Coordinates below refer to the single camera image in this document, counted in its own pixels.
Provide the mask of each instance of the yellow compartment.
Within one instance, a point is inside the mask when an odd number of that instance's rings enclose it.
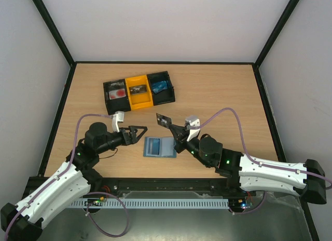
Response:
[[[146,85],[147,92],[131,95],[129,88],[138,85]],[[146,75],[126,78],[126,87],[128,91],[128,98],[131,110],[138,110],[142,108],[152,107],[154,105],[152,100],[151,89],[149,86],[149,81]]]

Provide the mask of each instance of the black compartment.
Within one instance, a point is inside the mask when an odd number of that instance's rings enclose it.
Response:
[[[115,84],[123,83],[123,86],[119,86],[119,88],[123,88],[126,92],[126,96],[122,98],[110,99],[109,92],[116,89]],[[113,115],[117,111],[130,111],[130,103],[128,98],[128,92],[126,87],[126,80],[121,79],[112,82],[106,82],[104,85],[104,97],[105,97],[105,104],[107,108],[107,113],[109,115]]]
[[[172,86],[170,76],[167,71],[148,74],[147,79],[149,81],[149,86],[151,88],[154,105],[160,105],[168,102],[175,102],[174,87]],[[166,81],[168,88],[158,93],[154,93],[152,90],[153,87],[152,84],[161,81]]]

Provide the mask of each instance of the wooden table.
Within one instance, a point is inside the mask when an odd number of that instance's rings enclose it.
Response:
[[[176,101],[125,112],[120,126],[147,126],[144,137],[172,136],[168,129],[157,125],[156,113],[171,117],[174,124],[184,125],[187,116],[196,115],[203,123],[221,108],[231,107],[240,117],[249,153],[278,160],[251,65],[78,64],[45,176],[52,175],[70,153],[77,120],[87,113],[107,114],[103,82],[160,71],[169,72]],[[112,131],[112,120],[87,117],[81,122],[79,139],[94,122],[104,122]],[[221,142],[224,148],[243,152],[238,124],[229,111],[205,126],[201,135],[204,133]],[[213,168],[205,168],[186,151],[177,158],[143,157],[144,137],[135,145],[119,147],[114,157],[100,160],[94,168],[103,177],[114,178],[220,178]]]

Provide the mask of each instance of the blue object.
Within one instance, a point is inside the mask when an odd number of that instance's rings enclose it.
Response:
[[[143,156],[176,158],[174,146],[173,137],[145,137]]]
[[[152,84],[152,91],[155,94],[157,94],[165,89],[168,89],[166,81],[156,82],[156,83]]]

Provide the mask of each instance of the gray floor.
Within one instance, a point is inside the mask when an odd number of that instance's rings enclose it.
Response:
[[[268,201],[257,212],[232,216],[228,210],[130,209],[130,229],[117,240],[264,240],[309,241],[308,227],[292,196]],[[121,209],[103,209],[93,215],[105,231],[122,232],[126,224]],[[81,209],[66,209],[43,231],[40,241],[104,241]]]

